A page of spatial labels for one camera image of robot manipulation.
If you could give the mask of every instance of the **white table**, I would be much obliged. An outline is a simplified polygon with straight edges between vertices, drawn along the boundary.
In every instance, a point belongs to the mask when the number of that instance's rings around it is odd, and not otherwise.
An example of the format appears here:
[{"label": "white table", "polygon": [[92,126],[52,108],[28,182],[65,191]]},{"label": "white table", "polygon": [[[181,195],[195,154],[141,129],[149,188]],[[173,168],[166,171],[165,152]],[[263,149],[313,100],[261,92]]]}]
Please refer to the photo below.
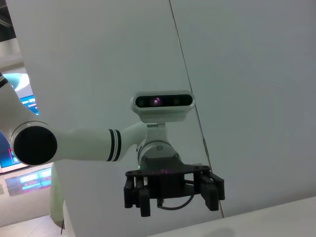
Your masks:
[{"label": "white table", "polygon": [[315,237],[316,197],[152,237]]}]

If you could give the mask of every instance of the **ceiling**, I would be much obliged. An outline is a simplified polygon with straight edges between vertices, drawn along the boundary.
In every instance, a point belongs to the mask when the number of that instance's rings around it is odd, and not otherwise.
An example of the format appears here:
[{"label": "ceiling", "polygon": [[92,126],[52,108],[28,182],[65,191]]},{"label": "ceiling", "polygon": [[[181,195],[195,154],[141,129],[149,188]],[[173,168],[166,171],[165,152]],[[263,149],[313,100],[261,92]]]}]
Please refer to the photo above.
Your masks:
[{"label": "ceiling", "polygon": [[5,0],[0,0],[0,42],[16,38]]}]

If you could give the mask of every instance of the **black cable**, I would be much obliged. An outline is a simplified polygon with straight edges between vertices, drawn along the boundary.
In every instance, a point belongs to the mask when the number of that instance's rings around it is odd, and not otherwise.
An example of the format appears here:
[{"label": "black cable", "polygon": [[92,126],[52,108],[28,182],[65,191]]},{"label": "black cable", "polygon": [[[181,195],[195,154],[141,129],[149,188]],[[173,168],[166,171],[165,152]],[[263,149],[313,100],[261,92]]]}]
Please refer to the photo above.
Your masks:
[{"label": "black cable", "polygon": [[185,206],[187,206],[193,199],[194,195],[192,195],[189,200],[187,200],[184,204],[182,204],[181,206],[178,207],[165,207],[162,206],[162,204],[157,205],[158,208],[163,209],[163,210],[167,210],[167,211],[175,211],[175,210],[179,210]]}]

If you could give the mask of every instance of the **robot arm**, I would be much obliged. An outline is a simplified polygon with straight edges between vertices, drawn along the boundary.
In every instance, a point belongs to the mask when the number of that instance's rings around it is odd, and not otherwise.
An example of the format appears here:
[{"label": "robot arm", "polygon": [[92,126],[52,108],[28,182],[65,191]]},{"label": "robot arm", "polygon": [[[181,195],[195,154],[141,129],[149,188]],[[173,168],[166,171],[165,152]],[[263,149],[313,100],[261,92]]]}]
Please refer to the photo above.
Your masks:
[{"label": "robot arm", "polygon": [[57,130],[27,109],[0,73],[0,131],[22,163],[41,165],[61,159],[119,161],[146,138],[147,127],[140,122],[121,132]]}]

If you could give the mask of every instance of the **blue screen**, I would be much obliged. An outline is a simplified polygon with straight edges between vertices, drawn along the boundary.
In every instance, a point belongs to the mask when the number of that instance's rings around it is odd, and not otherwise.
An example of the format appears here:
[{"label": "blue screen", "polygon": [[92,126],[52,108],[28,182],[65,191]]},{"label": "blue screen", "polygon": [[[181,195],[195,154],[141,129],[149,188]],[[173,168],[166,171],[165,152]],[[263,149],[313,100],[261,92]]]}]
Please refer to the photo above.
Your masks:
[{"label": "blue screen", "polygon": [[[33,95],[21,98],[21,102],[33,113],[39,115],[38,107]],[[20,162],[14,156],[11,147],[6,138],[0,133],[0,165],[2,168],[19,164]]]}]

